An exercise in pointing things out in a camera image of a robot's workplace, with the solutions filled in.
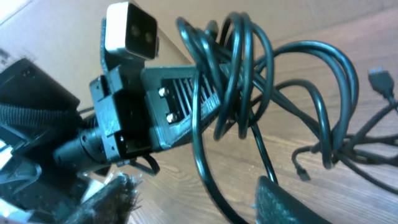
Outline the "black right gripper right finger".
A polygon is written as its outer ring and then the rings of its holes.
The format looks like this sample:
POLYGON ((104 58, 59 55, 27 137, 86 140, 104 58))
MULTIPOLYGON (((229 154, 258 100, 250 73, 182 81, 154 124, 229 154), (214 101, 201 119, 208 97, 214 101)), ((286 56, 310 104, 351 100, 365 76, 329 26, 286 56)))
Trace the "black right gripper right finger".
POLYGON ((254 208, 256 223, 330 223, 265 176, 258 178, 254 208))

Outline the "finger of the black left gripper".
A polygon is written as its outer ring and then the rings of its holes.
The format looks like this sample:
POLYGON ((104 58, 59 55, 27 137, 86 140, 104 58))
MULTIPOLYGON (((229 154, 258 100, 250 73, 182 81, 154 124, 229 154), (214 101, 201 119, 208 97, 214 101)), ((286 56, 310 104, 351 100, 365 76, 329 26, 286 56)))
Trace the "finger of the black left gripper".
POLYGON ((154 152, 192 142, 193 78, 197 73, 193 65, 147 67, 141 71, 154 152))

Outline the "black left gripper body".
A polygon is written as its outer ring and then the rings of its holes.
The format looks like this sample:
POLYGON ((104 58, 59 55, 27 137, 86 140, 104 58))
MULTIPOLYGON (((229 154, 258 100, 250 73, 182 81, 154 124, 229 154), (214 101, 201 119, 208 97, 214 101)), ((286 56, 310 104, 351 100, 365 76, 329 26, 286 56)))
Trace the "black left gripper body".
POLYGON ((95 115, 108 162, 150 152, 150 118, 141 80, 143 63, 118 65, 90 83, 95 115))

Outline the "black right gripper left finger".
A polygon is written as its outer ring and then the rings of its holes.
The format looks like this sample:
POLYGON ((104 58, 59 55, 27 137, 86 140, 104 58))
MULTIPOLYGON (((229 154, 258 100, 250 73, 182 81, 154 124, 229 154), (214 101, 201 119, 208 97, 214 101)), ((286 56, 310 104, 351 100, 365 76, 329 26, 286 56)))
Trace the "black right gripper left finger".
POLYGON ((141 175, 119 174, 74 212, 63 224, 127 224, 131 212, 138 209, 137 187, 141 175))

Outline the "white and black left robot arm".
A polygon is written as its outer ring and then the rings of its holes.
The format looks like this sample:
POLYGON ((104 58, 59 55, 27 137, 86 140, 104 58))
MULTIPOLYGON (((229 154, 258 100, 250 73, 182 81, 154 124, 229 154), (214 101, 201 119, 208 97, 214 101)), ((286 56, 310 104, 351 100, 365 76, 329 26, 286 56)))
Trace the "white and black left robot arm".
POLYGON ((239 223, 210 175, 201 141, 220 101, 194 66, 118 65, 93 80, 94 106, 78 99, 25 58, 1 74, 1 137, 12 159, 1 170, 1 197, 46 223, 126 223, 138 181, 126 174, 83 199, 85 172, 130 165, 150 175, 154 154, 192 143, 198 170, 223 215, 239 223))

